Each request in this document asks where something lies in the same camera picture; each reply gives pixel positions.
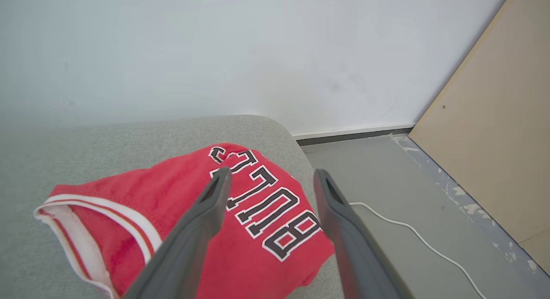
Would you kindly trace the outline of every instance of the wooden board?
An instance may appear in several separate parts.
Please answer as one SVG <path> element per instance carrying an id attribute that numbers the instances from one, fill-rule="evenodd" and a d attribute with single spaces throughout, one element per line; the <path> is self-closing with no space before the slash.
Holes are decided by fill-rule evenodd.
<path id="1" fill-rule="evenodd" d="M 507 0 L 409 136 L 550 273 L 550 0 Z"/>

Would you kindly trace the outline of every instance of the baseboard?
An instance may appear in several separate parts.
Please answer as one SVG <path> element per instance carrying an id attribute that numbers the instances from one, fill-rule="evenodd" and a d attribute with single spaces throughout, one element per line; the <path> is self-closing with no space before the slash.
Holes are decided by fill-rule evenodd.
<path id="1" fill-rule="evenodd" d="M 393 129 L 413 128 L 415 124 L 416 122 L 408 122 L 408 123 L 398 123 L 398 124 L 366 125 L 366 126 L 342 128 L 342 129 L 328 129 L 325 131 L 294 133 L 292 134 L 292 137 L 294 138 L 294 140 L 303 140 L 303 139 L 312 139 L 312 138 L 341 136 L 345 134 L 390 131 Z"/>

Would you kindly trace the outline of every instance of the power cord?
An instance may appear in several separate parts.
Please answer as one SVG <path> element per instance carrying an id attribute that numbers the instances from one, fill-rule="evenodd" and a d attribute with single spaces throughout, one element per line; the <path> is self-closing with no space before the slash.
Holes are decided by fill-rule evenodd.
<path id="1" fill-rule="evenodd" d="M 349 203 L 350 205 L 363 205 L 363 207 L 366 207 L 367 209 L 369 209 L 371 212 L 373 212 L 377 217 L 380 217 L 381 219 L 387 221 L 387 222 L 390 222 L 390 223 L 395 223 L 397 225 L 401 225 L 401 226 L 405 226 L 405 227 L 408 227 L 410 230 L 412 230 L 415 235 L 430 249 L 432 250 L 435 254 L 438 254 L 439 256 L 442 256 L 442 258 L 444 258 L 445 260 L 447 260 L 448 262 L 451 262 L 452 264 L 454 264 L 455 266 L 457 266 L 458 268 L 460 268 L 460 270 L 462 270 L 462 272 L 464 272 L 464 274 L 466 275 L 466 277 L 468 278 L 468 280 L 470 281 L 470 284 L 472 284 L 472 286 L 474 287 L 474 289 L 476 290 L 477 294 L 483 298 L 483 299 L 487 299 L 482 293 L 481 291 L 477 288 L 476 284 L 474 283 L 474 281 L 472 280 L 472 278 L 470 277 L 470 275 L 468 274 L 468 272 L 466 272 L 466 270 L 456 261 L 452 260 L 451 258 L 448 258 L 447 256 L 443 255 L 442 253 L 440 253 L 438 250 L 436 250 L 435 248 L 432 248 L 431 245 L 428 244 L 428 242 L 426 242 L 426 240 L 424 240 L 424 238 L 422 238 L 422 236 L 418 233 L 418 231 L 416 231 L 416 229 L 414 229 L 411 225 L 409 225 L 408 223 L 402 223 L 402 222 L 399 222 L 399 221 L 394 221 L 394 220 L 391 220 L 391 219 L 387 219 L 383 216 L 381 216 L 377 211 L 374 211 L 371 207 L 369 207 L 368 205 L 362 203 L 362 202 L 350 202 Z"/>

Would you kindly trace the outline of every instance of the gray couch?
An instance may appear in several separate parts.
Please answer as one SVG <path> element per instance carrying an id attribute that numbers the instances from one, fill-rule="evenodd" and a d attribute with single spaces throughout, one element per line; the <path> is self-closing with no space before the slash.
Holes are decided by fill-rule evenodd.
<path id="1" fill-rule="evenodd" d="M 0 139 L 0 298 L 104 298 L 73 273 L 57 239 L 33 218 L 56 184 L 81 184 L 148 168 L 210 144 L 259 150 L 294 176 L 316 210 L 313 169 L 279 123 L 261 116 L 4 133 Z M 292 298 L 342 298 L 332 256 L 308 287 Z"/>

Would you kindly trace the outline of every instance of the basketball jersey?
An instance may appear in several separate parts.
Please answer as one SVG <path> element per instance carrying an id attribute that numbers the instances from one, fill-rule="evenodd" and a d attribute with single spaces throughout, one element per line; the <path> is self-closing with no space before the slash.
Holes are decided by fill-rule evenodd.
<path id="1" fill-rule="evenodd" d="M 256 150 L 216 144 L 151 168 L 57 185 L 35 210 L 75 273 L 120 298 L 214 173 L 232 171 L 220 232 L 197 298 L 282 298 L 308 285 L 333 253 L 300 184 Z"/>

